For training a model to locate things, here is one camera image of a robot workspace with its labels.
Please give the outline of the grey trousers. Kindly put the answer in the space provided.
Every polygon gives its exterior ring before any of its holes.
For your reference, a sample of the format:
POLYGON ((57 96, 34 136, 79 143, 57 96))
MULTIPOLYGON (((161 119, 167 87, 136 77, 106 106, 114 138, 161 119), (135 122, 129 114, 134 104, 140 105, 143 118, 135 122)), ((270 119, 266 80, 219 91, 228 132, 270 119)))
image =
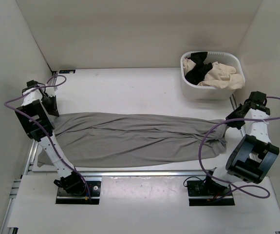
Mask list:
POLYGON ((54 120, 76 167, 127 168, 214 158, 226 151, 221 120, 161 115, 71 113, 54 120))

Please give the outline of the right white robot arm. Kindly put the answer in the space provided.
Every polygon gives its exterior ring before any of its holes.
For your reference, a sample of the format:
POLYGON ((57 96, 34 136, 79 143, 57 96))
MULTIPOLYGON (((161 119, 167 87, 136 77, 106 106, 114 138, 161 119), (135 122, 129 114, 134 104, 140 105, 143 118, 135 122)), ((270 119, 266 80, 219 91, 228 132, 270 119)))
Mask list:
POLYGON ((251 92, 243 105, 239 105, 226 119, 251 118, 254 121, 234 121, 227 125, 232 128, 245 128, 245 135, 230 155, 226 166, 211 171, 214 178, 206 177, 203 190, 208 195, 219 189, 226 189, 229 183, 244 181, 259 184, 279 155, 279 148, 271 143, 268 125, 270 109, 266 107, 266 94, 251 92))

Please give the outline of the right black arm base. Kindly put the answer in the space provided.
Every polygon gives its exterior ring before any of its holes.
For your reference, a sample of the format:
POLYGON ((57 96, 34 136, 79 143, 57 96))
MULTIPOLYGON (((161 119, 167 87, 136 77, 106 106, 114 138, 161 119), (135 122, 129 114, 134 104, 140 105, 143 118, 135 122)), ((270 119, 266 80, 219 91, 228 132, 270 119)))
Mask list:
POLYGON ((229 186, 222 186, 211 178, 200 179, 190 176, 184 180, 190 207, 234 206, 235 201, 229 186))

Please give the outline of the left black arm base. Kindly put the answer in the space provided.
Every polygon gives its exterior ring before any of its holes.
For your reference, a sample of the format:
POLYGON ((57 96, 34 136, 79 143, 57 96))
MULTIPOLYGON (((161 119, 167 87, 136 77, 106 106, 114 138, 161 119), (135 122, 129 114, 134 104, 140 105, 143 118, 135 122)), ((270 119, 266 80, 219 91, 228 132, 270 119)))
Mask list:
POLYGON ((89 193, 84 183, 79 185, 79 188, 75 188, 75 192, 73 193, 64 190, 59 180, 54 180, 54 184, 58 187, 56 204, 98 205, 100 202, 102 179, 100 177, 86 177, 85 180, 88 184, 89 193))

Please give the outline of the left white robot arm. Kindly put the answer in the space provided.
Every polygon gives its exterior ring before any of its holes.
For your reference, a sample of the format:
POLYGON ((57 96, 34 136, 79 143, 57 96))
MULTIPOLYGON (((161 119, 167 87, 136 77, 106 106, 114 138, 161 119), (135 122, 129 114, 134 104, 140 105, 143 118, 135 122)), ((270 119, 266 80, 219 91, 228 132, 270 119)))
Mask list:
POLYGON ((22 96, 23 103, 15 109, 16 115, 27 136, 39 143, 55 166, 59 179, 54 184, 67 193, 83 194, 86 183, 59 146, 50 119, 59 116, 54 87, 31 80, 22 90, 22 96))

